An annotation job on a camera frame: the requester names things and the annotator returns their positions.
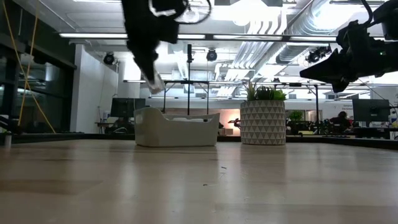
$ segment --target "desk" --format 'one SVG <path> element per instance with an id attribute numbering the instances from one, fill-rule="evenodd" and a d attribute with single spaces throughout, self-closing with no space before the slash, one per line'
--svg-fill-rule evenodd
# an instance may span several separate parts
<path id="1" fill-rule="evenodd" d="M 98 133 L 99 134 L 104 134 L 105 133 L 105 128 L 108 128 L 113 125 L 113 123 L 103 123 L 103 122 L 96 122 L 97 127 L 99 127 Z"/>
<path id="2" fill-rule="evenodd" d="M 390 132 L 398 131 L 398 128 L 354 128 L 357 138 L 384 138 L 390 139 Z"/>

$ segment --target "planter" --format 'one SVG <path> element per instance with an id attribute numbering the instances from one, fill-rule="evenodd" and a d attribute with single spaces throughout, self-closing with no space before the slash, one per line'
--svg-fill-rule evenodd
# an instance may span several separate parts
<path id="1" fill-rule="evenodd" d="M 284 145 L 286 143 L 285 103 L 256 100 L 241 103 L 243 144 Z"/>

